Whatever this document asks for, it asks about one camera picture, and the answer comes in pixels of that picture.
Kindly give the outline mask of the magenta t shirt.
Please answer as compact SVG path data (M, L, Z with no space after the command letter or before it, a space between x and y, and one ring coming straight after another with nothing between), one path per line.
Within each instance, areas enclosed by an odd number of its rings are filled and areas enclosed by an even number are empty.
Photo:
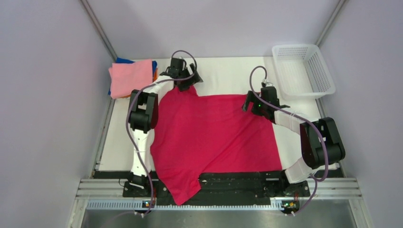
M273 124L243 111L246 95L169 91L159 103L150 151L158 178L177 205L201 190L203 173L280 171Z

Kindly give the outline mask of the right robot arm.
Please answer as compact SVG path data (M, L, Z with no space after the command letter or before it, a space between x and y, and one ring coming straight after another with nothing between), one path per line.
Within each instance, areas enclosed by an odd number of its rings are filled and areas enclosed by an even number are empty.
M288 105L281 105L274 86L262 87L259 93L248 91L242 109L288 128L300 137L301 158L280 173L278 188L285 196L301 192L302 183L320 167L325 168L325 178L330 165L345 158L345 148L334 119L310 118Z

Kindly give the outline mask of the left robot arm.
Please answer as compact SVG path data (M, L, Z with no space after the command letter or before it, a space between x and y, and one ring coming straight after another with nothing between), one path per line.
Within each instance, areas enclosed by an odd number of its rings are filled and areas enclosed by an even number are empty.
M134 146L134 154L127 190L135 190L140 196L154 196L150 149L159 118L159 103L173 89L183 92L202 82L197 68L196 61L187 64L183 58L172 57L170 65L155 81L132 91L126 116L126 131Z

